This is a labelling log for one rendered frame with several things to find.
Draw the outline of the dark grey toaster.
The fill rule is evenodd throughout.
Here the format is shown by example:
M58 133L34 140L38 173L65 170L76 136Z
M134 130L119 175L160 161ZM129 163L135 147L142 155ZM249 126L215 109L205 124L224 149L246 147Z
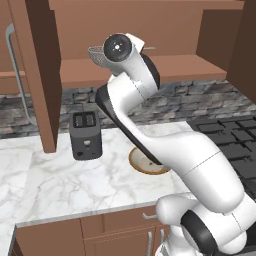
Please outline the dark grey toaster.
M102 136L97 111L72 113L69 134L75 160L93 160L102 156Z

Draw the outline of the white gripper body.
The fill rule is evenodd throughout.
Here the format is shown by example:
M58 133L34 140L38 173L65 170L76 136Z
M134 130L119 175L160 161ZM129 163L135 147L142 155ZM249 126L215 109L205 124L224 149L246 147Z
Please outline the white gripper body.
M141 52L143 50L143 47L145 45L145 42L138 37L134 36L133 43L135 44L135 47L138 52Z

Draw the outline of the white bowl with golden rim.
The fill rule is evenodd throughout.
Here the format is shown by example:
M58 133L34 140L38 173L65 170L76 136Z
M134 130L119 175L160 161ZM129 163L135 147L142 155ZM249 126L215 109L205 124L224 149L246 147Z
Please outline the white bowl with golden rim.
M137 147L133 148L129 153L129 163L137 171L148 175L160 175L170 171L163 165L153 163L143 152Z

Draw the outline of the black hob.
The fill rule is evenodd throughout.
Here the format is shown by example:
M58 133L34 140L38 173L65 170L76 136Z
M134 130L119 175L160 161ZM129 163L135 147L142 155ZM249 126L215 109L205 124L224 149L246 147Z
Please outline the black hob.
M256 116L193 120L188 124L222 150L245 191L256 201Z

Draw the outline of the brown drawer front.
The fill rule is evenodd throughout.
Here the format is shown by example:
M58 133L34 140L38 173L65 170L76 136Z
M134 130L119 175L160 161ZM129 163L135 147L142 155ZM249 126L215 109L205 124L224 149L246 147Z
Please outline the brown drawer front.
M117 230L127 230L137 227L154 225L157 218L146 220L142 213L156 215L154 206L122 210L118 212L106 213L102 216L102 226L104 232L114 232Z

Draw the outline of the wide brown base cupboard door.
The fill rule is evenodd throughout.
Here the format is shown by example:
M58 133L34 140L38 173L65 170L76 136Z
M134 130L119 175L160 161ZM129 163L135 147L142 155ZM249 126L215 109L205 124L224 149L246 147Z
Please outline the wide brown base cupboard door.
M18 228L23 256L85 256L79 219Z

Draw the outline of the brown wall cabinet with shelf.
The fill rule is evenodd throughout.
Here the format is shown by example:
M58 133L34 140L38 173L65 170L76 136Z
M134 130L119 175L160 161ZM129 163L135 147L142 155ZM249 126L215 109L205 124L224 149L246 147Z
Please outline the brown wall cabinet with shelf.
M91 60L88 48L114 33L145 42L163 82L222 78L226 72L196 53L205 10L240 10L239 0L49 0L61 52L64 88L98 87L110 71Z

